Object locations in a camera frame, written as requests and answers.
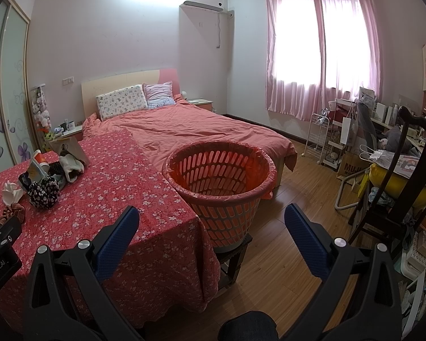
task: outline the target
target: pink bedsheet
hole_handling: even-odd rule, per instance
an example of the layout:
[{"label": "pink bedsheet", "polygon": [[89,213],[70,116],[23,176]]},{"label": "pink bedsheet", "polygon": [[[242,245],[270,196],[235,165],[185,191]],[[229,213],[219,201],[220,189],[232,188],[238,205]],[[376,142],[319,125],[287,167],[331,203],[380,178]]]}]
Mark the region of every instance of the pink bedsheet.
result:
[{"label": "pink bedsheet", "polygon": [[198,108],[177,98],[176,105],[141,110],[101,122],[92,114],[83,124],[83,138],[129,130],[158,171],[177,148],[196,141],[232,140],[262,148],[274,161],[284,158],[293,171],[296,150],[287,138],[269,130]]}]

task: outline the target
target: pink floral tablecloth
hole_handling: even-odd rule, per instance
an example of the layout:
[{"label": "pink floral tablecloth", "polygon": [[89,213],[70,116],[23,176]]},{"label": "pink floral tablecloth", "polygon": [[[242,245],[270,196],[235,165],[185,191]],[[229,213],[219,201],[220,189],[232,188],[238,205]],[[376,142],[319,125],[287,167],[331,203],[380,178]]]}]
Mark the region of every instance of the pink floral tablecloth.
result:
[{"label": "pink floral tablecloth", "polygon": [[[36,209],[24,196],[22,234],[13,247],[22,268],[0,291],[0,311],[16,330],[36,249],[72,248],[115,222],[128,205],[140,211],[140,226],[112,279],[103,283],[116,306],[135,327],[154,321],[174,304],[203,311],[218,290],[219,262],[200,219],[153,167],[128,131],[80,142],[91,161],[85,174],[67,185],[49,210]],[[56,161],[53,152],[46,154]],[[0,173],[1,191],[17,182],[28,162]],[[79,303],[80,311],[86,311]]]}]

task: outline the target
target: wire shelf rack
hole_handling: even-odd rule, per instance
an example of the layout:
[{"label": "wire shelf rack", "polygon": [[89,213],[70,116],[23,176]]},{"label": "wire shelf rack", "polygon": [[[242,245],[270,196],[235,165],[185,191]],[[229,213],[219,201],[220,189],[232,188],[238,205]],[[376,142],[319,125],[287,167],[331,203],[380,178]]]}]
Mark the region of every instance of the wire shelf rack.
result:
[{"label": "wire shelf rack", "polygon": [[321,164],[326,155],[327,140],[330,136],[330,120],[325,115],[312,114],[304,153],[313,155],[317,164]]}]

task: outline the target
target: laundry basket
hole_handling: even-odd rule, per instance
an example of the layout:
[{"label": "laundry basket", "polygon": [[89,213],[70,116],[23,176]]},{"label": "laundry basket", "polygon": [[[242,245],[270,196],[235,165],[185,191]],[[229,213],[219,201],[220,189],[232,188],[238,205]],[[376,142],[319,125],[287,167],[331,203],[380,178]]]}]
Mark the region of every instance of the laundry basket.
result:
[{"label": "laundry basket", "polygon": [[242,243],[260,199],[272,198],[277,176],[263,150],[230,141],[183,146],[162,174],[200,217],[217,253]]}]

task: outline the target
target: tissue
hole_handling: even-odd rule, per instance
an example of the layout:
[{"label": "tissue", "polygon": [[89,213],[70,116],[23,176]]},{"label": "tissue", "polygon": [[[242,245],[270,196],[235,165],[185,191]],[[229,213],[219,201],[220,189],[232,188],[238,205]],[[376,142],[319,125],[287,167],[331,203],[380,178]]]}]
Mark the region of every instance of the tissue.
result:
[{"label": "tissue", "polygon": [[11,204],[19,202],[23,194],[24,190],[22,190],[16,183],[7,181],[2,191],[3,202],[6,206],[11,206]]}]

